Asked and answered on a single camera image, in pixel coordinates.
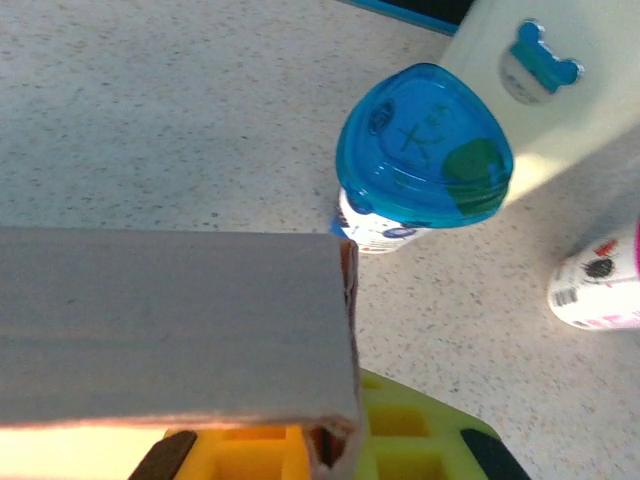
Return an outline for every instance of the blue plastic lid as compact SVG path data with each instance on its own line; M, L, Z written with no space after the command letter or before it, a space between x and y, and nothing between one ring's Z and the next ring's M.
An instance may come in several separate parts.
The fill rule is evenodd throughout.
M336 168L356 211L451 228L500 208L513 155L480 98L442 67L418 64L378 84L354 108Z

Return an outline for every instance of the gray cardboard box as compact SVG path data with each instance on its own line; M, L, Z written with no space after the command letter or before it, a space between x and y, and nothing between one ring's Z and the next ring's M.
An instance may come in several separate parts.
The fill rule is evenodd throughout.
M0 478L123 478L140 432L295 423L345 442L329 468L309 440L314 478L350 480L356 259L330 235L0 230Z

